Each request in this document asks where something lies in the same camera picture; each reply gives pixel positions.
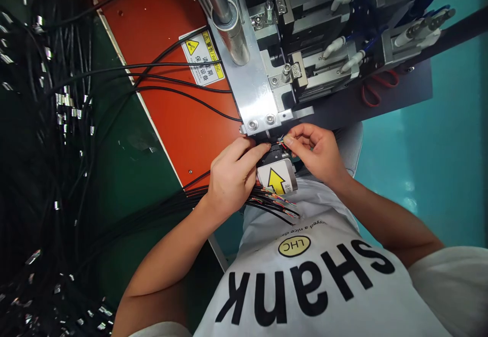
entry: person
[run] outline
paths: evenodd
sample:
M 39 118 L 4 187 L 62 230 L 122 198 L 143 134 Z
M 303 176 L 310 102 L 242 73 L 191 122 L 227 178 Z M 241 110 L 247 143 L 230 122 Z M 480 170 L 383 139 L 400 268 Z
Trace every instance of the person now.
M 300 124 L 284 142 L 309 171 L 287 197 L 301 218 L 290 226 L 246 210 L 237 257 L 195 336 L 487 335 L 488 250 L 444 247 L 416 216 L 354 180 L 331 131 Z M 180 281 L 242 207 L 269 148 L 241 137 L 215 158 L 208 193 L 132 277 L 113 337 L 190 335 Z M 361 238 L 352 214 L 383 248 Z

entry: caution symbol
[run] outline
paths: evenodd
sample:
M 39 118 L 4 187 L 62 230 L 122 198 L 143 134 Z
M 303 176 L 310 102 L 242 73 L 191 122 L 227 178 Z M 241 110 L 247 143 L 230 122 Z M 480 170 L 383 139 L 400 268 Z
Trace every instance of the caution symbol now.
M 197 49 L 198 47 L 198 44 L 199 42 L 197 41 L 192 41 L 192 40 L 186 40 L 185 41 L 185 44 L 187 45 L 188 47 L 188 52 L 190 53 L 190 55 L 193 55 L 193 53 L 195 52 L 195 50 Z
M 285 194 L 285 189 L 283 188 L 283 182 L 285 182 L 284 179 L 280 177 L 279 174 L 277 174 L 272 168 L 269 171 L 269 180 L 268 180 L 268 187 L 273 187 L 274 192 L 277 195 L 284 195 Z

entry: scissors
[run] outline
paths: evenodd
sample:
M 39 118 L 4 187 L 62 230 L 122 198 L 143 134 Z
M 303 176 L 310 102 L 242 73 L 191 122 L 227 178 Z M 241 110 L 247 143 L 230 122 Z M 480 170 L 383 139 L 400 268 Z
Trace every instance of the scissors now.
M 383 79 L 381 75 L 388 75 L 389 77 Z M 382 73 L 373 75 L 371 79 L 374 79 L 377 83 L 379 83 L 385 88 L 395 88 L 400 82 L 398 78 L 398 74 L 394 70 L 385 70 Z M 369 95 L 375 98 L 375 103 L 372 103 L 367 99 L 366 93 L 368 93 Z M 378 92 L 376 92 L 376 90 L 371 85 L 368 84 L 368 80 L 365 80 L 364 83 L 362 84 L 361 97 L 364 104 L 366 104 L 368 107 L 378 107 L 381 103 L 380 95 L 378 94 Z

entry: orange work surface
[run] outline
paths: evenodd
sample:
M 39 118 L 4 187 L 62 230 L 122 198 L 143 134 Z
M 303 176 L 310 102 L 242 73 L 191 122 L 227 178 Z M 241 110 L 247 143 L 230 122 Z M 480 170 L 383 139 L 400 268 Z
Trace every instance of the orange work surface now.
M 127 64 L 151 63 L 179 36 L 207 24 L 200 4 L 194 0 L 114 0 L 103 7 L 103 14 Z M 178 47 L 161 62 L 187 60 Z M 150 73 L 195 83 L 188 67 L 157 67 Z M 231 117 L 239 117 L 231 93 L 214 93 L 155 79 L 145 79 L 141 86 L 145 85 L 181 90 Z M 207 87 L 229 89 L 226 79 Z M 187 97 L 162 90 L 146 90 L 141 95 L 183 185 L 208 171 L 212 160 L 240 135 L 239 122 Z M 196 186 L 205 184 L 208 178 Z

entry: white label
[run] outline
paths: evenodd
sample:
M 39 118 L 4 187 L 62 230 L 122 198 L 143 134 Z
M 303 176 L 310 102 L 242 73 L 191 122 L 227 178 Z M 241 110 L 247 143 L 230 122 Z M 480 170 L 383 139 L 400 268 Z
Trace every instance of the white label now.
M 180 36 L 179 39 L 184 40 L 187 35 L 188 34 Z M 195 82 L 198 85 L 209 85 L 225 78 L 221 64 L 211 63 L 212 61 L 218 60 L 219 57 L 217 56 L 217 52 L 215 51 L 208 31 L 204 31 L 189 40 L 185 40 L 185 42 L 181 44 L 181 48 L 189 63 L 208 62 L 206 65 L 190 67 Z
M 272 187 L 277 195 L 297 189 L 295 173 L 289 159 L 258 167 L 258 179 L 262 186 Z

